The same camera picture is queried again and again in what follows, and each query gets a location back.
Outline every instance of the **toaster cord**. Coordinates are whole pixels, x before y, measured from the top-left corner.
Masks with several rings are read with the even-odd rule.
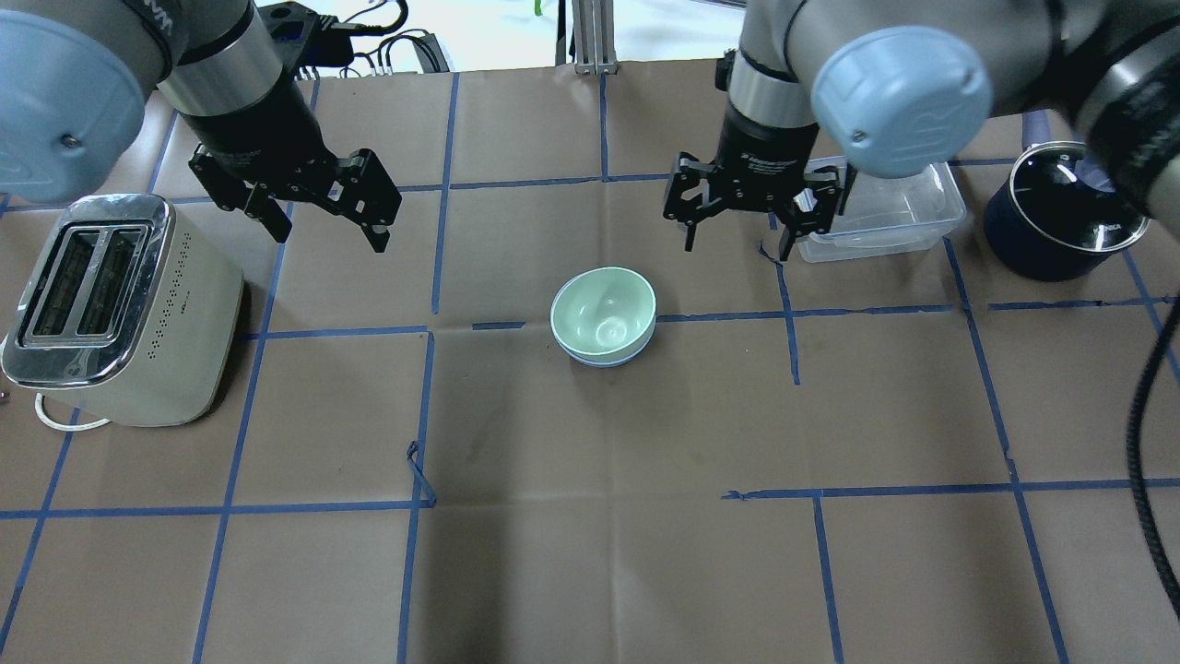
[[[33,401],[33,410],[37,412],[37,419],[41,421],[50,429],[57,429],[58,432],[90,432],[91,429],[98,429],[105,425],[110,425],[110,420],[97,420],[94,422],[87,422],[86,425],[63,425],[60,422],[54,422],[45,414],[45,395],[37,393],[37,399]]]

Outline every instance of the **green object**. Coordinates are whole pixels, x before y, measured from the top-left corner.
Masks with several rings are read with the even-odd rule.
[[[635,357],[656,326],[656,292],[624,267],[601,267],[571,278],[553,297],[549,323],[557,343],[590,367]]]

